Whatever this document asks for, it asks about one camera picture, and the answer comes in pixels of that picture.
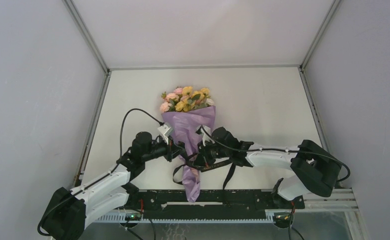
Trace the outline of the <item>pink purple wrapping paper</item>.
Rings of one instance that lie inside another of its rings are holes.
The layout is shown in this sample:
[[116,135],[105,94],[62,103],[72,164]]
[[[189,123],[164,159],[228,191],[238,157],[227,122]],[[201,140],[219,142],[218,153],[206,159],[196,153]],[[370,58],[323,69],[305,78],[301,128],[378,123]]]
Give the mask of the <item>pink purple wrapping paper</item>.
[[[201,125],[213,128],[216,119],[216,107],[208,106],[189,112],[170,111],[161,114],[164,122],[171,125],[171,136],[178,143],[184,143],[186,154],[191,156],[198,152],[198,143],[202,137],[196,133]],[[188,165],[183,166],[182,185],[186,199],[190,203],[196,202],[201,191],[200,172]]]

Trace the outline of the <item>white pink rose stem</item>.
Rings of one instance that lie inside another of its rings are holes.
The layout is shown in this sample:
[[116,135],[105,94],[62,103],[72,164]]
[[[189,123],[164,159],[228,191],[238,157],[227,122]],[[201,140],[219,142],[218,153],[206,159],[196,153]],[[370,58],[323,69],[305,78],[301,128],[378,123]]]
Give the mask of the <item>white pink rose stem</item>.
[[210,107],[210,106],[214,106],[215,102],[211,98],[207,98],[205,100],[205,104]]

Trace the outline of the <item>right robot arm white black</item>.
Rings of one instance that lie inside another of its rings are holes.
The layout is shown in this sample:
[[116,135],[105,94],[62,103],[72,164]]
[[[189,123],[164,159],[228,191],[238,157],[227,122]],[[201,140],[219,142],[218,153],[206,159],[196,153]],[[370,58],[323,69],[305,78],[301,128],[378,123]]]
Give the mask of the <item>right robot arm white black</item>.
[[[309,139],[297,146],[279,148],[238,140],[224,127],[211,131],[201,125],[196,133],[201,141],[193,167],[200,171],[226,163],[233,169],[272,167],[292,171],[293,176],[278,180],[273,189],[272,203],[278,208],[285,208],[292,200],[307,193],[328,198],[335,186],[351,175],[345,163]],[[216,162],[217,159],[222,159],[221,163]]]

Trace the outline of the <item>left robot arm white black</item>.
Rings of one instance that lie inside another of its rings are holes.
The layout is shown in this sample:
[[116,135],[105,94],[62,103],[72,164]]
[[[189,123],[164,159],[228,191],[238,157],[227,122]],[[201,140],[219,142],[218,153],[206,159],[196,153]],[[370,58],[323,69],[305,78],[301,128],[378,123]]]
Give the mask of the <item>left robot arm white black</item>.
[[79,239],[91,223],[109,211],[138,205],[139,194],[124,186],[145,170],[146,162],[158,158],[170,162],[185,151],[185,144],[170,136],[155,140],[149,132],[139,132],[106,172],[70,190],[57,189],[37,225],[37,232],[55,240]]

